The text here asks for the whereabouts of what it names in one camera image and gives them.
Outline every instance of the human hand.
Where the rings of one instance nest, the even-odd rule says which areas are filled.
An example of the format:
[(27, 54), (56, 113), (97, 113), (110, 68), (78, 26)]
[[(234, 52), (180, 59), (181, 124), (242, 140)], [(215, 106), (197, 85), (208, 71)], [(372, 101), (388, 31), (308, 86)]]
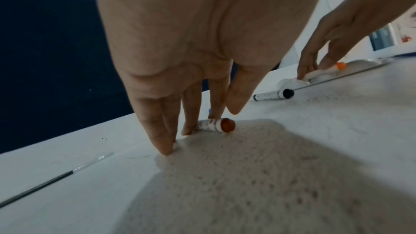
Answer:
[[(209, 118), (241, 111), (286, 54), (317, 0), (97, 0), (115, 68), (152, 144), (172, 152), (196, 128), (201, 81)], [(233, 60), (239, 65), (230, 82)]]
[(325, 15), (301, 53), (298, 79), (318, 68), (318, 51), (327, 43), (328, 53), (319, 68), (343, 58), (360, 40), (406, 12), (416, 0), (345, 0)]

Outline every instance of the marker with black cap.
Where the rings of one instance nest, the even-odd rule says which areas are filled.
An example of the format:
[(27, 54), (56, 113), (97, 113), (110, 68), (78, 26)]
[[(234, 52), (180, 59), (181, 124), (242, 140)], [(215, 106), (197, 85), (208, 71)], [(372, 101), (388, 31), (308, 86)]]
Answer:
[(284, 89), (280, 91), (270, 91), (260, 94), (255, 94), (253, 100), (255, 101), (266, 101), (266, 100), (281, 100), (290, 99), (295, 95), (295, 92), (291, 89)]

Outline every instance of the white table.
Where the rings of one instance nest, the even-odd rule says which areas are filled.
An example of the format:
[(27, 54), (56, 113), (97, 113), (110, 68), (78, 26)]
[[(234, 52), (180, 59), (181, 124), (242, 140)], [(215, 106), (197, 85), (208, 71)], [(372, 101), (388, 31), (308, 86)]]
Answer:
[(415, 72), (400, 59), (249, 103), (224, 114), (232, 134), (178, 136), (168, 157), (134, 115), (2, 154), (0, 200), (115, 152), (0, 209), (0, 233), (415, 233)]

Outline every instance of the dark blue fabric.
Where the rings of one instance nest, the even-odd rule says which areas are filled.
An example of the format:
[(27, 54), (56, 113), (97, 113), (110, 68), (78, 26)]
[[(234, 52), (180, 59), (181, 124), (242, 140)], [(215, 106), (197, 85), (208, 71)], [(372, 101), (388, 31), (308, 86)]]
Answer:
[(133, 113), (95, 0), (0, 0), (0, 23), (0, 153)]

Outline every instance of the black marker cap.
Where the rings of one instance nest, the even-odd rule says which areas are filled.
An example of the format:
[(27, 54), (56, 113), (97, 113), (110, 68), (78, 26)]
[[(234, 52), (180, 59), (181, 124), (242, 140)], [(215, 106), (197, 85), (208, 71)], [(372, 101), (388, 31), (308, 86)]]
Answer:
[(283, 97), (286, 99), (292, 98), (295, 95), (295, 92), (291, 89), (284, 89), (283, 90)]

